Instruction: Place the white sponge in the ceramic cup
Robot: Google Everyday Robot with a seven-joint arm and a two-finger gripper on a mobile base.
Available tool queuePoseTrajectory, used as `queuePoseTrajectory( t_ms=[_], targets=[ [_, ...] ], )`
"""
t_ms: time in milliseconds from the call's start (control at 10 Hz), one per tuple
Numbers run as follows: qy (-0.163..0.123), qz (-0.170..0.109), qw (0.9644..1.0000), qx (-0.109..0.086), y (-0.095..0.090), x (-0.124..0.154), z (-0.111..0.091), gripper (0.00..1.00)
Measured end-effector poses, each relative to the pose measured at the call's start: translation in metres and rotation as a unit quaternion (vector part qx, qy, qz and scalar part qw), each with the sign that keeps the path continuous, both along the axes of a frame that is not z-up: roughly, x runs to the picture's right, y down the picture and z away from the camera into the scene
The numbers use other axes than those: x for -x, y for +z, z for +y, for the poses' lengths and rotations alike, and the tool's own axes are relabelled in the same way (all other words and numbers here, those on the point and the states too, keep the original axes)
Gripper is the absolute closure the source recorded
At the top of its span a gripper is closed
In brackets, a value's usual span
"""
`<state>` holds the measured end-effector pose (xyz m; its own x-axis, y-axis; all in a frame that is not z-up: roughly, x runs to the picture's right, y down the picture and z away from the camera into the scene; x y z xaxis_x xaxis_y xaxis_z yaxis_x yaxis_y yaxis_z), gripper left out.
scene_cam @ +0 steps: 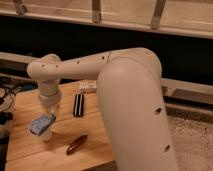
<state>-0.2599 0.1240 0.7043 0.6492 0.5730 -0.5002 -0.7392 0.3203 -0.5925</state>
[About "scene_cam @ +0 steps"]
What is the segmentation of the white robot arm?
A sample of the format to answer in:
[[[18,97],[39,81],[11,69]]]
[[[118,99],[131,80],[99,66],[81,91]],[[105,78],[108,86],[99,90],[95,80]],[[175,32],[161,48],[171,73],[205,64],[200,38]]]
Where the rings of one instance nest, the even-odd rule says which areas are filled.
[[[33,60],[28,75],[48,108],[60,101],[61,79],[94,80],[97,102],[119,171],[179,171],[161,90],[162,67],[147,48],[128,48],[66,61]]]

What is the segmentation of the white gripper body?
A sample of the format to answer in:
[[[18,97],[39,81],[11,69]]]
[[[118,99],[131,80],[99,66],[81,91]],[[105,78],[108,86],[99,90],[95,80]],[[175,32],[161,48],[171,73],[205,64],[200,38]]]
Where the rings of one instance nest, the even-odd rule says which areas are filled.
[[[59,113],[61,93],[51,96],[38,95],[40,105],[45,114],[57,115]]]

